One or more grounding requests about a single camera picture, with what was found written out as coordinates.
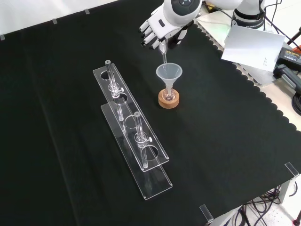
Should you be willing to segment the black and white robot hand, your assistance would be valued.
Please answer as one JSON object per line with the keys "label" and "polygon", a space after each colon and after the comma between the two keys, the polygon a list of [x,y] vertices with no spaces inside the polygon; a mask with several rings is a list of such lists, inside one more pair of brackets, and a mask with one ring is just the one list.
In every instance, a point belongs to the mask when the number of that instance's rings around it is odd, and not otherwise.
{"label": "black and white robot hand", "polygon": [[182,0],[176,3],[165,1],[139,27],[143,37],[141,45],[162,50],[162,44],[165,43],[166,47],[175,48],[185,37],[199,10],[200,2],[194,7],[183,5]]}

